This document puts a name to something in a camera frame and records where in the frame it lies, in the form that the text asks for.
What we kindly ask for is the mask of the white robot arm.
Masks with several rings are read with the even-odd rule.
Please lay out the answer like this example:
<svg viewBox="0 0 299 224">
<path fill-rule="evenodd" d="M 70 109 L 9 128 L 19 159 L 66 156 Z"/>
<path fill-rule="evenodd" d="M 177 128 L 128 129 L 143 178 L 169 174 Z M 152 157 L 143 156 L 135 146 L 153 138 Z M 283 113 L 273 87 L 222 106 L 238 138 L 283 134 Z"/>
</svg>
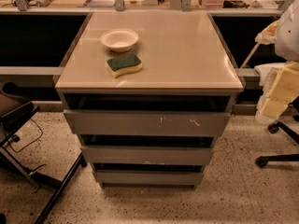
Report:
<svg viewBox="0 0 299 224">
<path fill-rule="evenodd" d="M 270 69 L 257 104 L 256 119 L 270 123 L 299 96 L 299 0 L 294 0 L 278 21 L 258 33 L 255 41 L 274 44 L 276 55 L 286 60 L 282 67 Z"/>
</svg>

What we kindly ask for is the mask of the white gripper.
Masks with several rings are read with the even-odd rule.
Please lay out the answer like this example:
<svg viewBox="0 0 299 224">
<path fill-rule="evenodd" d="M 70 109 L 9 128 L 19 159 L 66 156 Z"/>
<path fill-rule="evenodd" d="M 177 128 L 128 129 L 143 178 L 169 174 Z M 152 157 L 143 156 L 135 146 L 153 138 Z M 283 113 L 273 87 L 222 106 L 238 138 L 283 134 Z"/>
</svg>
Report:
<svg viewBox="0 0 299 224">
<path fill-rule="evenodd" d="M 265 63 L 254 70 L 260 76 L 263 95 L 260 99 L 260 114 L 278 119 L 299 96 L 299 63 Z"/>
</svg>

